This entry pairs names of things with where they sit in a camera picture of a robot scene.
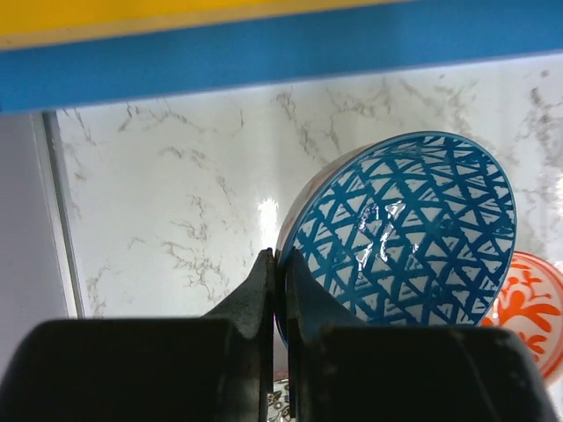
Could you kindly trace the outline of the orange floral bowl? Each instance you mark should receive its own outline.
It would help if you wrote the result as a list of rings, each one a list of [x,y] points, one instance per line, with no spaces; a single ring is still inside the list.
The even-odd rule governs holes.
[[[480,324],[517,334],[545,384],[562,377],[562,272],[556,266],[516,251],[501,291]]]

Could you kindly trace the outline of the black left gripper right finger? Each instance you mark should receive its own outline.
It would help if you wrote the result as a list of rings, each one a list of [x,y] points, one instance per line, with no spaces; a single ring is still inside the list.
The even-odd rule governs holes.
[[[292,251],[290,412],[298,421],[553,421],[530,354],[498,328],[369,325]]]

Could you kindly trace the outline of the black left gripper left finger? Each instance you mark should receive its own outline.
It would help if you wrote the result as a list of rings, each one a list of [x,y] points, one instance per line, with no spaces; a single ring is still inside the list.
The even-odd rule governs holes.
[[[4,421],[263,421],[272,388],[275,263],[199,317],[51,320],[1,382]]]

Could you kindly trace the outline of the blue triangle pattern bowl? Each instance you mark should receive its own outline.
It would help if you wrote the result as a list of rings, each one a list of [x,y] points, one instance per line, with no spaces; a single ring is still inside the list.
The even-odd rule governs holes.
[[[515,251],[508,176],[475,141],[442,131],[397,135],[328,164],[282,224],[313,279],[369,324],[482,322]]]

